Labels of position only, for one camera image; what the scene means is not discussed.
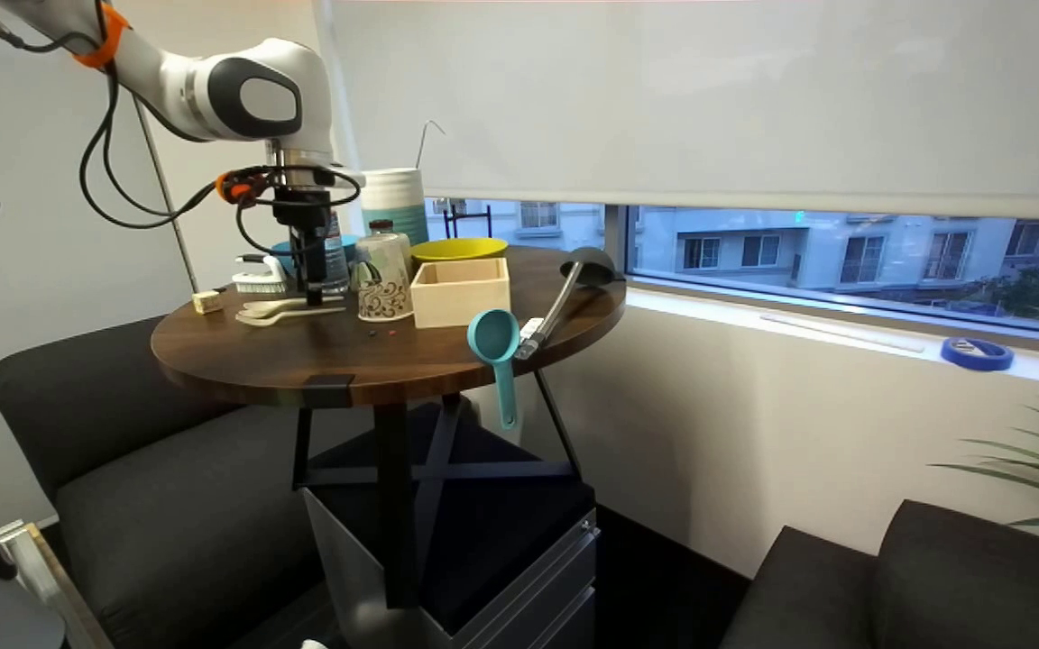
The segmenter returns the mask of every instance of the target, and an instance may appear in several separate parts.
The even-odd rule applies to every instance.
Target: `round wooden table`
[[[558,266],[567,261],[567,253],[508,249],[511,313],[521,325],[543,316],[555,304],[564,288]],[[212,399],[300,409],[297,486],[311,485],[311,410],[371,409],[379,443],[371,475],[379,475],[379,527],[386,532],[386,606],[416,606],[419,544],[425,562],[443,466],[425,466],[425,475],[434,479],[419,485],[422,516],[416,516],[408,404],[425,396],[443,396],[443,404],[450,404],[461,391],[486,386],[492,369],[474,359],[466,327],[416,327],[413,316],[371,325],[356,321],[354,312],[250,327],[234,321],[243,297],[228,294],[222,298],[222,313],[182,307],[158,321],[151,354],[164,371],[183,391],[197,391]],[[515,362],[515,377],[533,371],[550,399],[537,369],[598,342],[621,313],[624,283],[579,294],[555,337],[533,359]]]

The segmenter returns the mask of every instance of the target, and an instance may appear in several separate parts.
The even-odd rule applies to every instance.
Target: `table surface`
[[[511,313],[543,316],[558,284],[567,253],[508,249]],[[276,327],[234,321],[243,297],[225,294],[222,313],[191,304],[158,321],[151,354],[164,371],[207,396],[234,404],[349,409],[403,404],[492,383],[466,327],[416,327],[416,321],[356,321],[345,313],[289,316]],[[624,283],[579,294],[569,316],[515,377],[555,365],[598,342],[624,312]]]

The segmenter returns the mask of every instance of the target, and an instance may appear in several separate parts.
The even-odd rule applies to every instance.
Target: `cardboard box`
[[[484,312],[511,312],[508,261],[422,265],[413,277],[416,327],[466,327]]]

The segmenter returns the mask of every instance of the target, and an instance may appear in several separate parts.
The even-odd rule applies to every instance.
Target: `robotic arm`
[[[339,238],[339,219],[329,195],[336,189],[329,75],[315,52],[264,41],[250,52],[183,59],[151,46],[100,0],[0,0],[0,9],[82,67],[114,75],[178,139],[266,141],[266,166],[234,173],[222,195],[252,205],[259,191],[276,191],[276,218],[294,229],[297,283],[306,304],[320,304],[324,238]]]

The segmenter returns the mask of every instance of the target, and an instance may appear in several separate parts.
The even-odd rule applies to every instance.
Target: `cup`
[[[419,166],[365,171],[361,211],[368,229],[389,219],[413,246],[431,243]]]

